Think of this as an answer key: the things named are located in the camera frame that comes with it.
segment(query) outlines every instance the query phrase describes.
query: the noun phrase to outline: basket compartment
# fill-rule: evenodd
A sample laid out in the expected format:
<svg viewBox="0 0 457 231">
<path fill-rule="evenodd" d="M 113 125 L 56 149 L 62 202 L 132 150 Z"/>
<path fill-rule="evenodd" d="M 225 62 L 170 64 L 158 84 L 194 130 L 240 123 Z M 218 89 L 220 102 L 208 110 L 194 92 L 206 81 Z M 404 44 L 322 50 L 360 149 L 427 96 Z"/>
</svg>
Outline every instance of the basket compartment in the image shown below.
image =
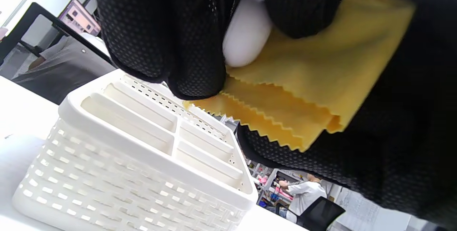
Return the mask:
<svg viewBox="0 0 457 231">
<path fill-rule="evenodd" d="M 214 155 L 222 161 L 229 162 L 233 154 L 233 146 L 220 141 L 205 132 L 195 128 L 193 125 L 183 122 L 179 129 L 179 136 L 191 144 Z"/>
<path fill-rule="evenodd" d="M 176 115 L 159 107 L 152 107 L 151 102 L 142 100 L 143 98 L 132 100 L 129 96 L 129 93 L 131 93 L 132 90 L 124 89 L 124 91 L 126 91 L 126 93 L 117 89 L 114 85 L 109 84 L 103 91 L 103 95 L 170 132 L 176 131 Z"/>
<path fill-rule="evenodd" d="M 121 132 L 124 132 L 132 137 L 134 140 L 140 140 L 152 146 L 168 155 L 171 155 L 173 149 L 174 136 L 171 133 L 161 129 L 158 125 L 153 122 L 145 120 L 139 115 L 130 114 L 129 117 L 125 117 L 127 109 L 122 109 L 121 106 L 106 107 L 106 104 L 100 105 L 101 96 L 100 94 L 93 94 L 93 97 L 86 98 L 81 107 L 88 113 L 99 119 L 111 124 Z"/>
</svg>

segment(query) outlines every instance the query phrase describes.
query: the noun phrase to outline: black mesh glove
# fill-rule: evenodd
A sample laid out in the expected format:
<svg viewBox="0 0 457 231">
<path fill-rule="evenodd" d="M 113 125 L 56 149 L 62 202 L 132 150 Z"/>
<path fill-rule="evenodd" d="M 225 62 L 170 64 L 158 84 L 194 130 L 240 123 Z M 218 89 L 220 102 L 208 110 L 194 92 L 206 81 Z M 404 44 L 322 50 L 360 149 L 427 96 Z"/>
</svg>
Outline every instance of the black mesh glove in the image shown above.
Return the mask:
<svg viewBox="0 0 457 231">
<path fill-rule="evenodd" d="M 113 61 L 182 99 L 217 94 L 225 80 L 222 39 L 239 0 L 97 0 Z M 328 26 L 341 0 L 265 0 L 290 37 Z M 413 23 L 343 133 L 322 133 L 305 153 L 240 127 L 249 158 L 308 171 L 380 206 L 457 230 L 456 0 L 412 0 Z"/>
<path fill-rule="evenodd" d="M 266 0 L 266 6 L 282 31 L 303 37 L 328 26 L 340 1 Z M 165 80 L 185 100 L 208 98 L 222 89 L 222 40 L 238 2 L 97 0 L 103 36 L 116 65 L 146 81 Z"/>
</svg>

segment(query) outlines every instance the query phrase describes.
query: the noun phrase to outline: white plastic basket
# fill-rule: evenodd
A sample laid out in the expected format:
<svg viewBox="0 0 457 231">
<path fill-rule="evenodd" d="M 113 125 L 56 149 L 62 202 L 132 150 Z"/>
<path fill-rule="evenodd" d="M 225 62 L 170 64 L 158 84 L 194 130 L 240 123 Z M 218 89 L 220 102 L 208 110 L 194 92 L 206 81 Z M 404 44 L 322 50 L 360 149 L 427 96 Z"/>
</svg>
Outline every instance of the white plastic basket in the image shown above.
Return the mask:
<svg viewBox="0 0 457 231">
<path fill-rule="evenodd" d="M 257 196 L 228 127 L 116 70 L 62 102 L 13 205 L 65 231 L 231 231 Z"/>
</svg>

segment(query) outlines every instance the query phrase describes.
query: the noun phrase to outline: desk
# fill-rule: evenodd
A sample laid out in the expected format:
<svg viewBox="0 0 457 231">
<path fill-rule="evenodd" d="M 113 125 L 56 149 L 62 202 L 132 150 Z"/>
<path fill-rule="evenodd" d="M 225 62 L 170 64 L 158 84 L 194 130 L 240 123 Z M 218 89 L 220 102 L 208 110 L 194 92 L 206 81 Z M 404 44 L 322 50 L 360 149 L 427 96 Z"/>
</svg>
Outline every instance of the desk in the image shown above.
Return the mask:
<svg viewBox="0 0 457 231">
<path fill-rule="evenodd" d="M 57 105 L 0 77 L 0 141 L 10 134 L 8 143 L 0 143 L 0 230 L 60 231 L 18 213 L 11 206 L 11 197 L 36 156 L 41 141 L 57 120 Z M 12 140 L 21 137 L 27 143 Z M 237 231 L 305 229 L 254 206 L 244 217 Z"/>
</svg>

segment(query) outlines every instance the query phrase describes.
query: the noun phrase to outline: computer monitor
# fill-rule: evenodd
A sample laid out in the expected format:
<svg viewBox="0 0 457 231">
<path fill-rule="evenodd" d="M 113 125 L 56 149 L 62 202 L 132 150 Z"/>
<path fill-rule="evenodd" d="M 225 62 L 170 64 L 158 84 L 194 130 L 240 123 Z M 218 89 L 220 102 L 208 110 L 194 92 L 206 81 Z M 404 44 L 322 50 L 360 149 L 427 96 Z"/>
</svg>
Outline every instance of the computer monitor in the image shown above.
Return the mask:
<svg viewBox="0 0 457 231">
<path fill-rule="evenodd" d="M 86 32 L 96 37 L 101 31 L 100 25 L 78 0 L 71 0 L 67 4 L 59 20 L 77 33 Z"/>
</svg>

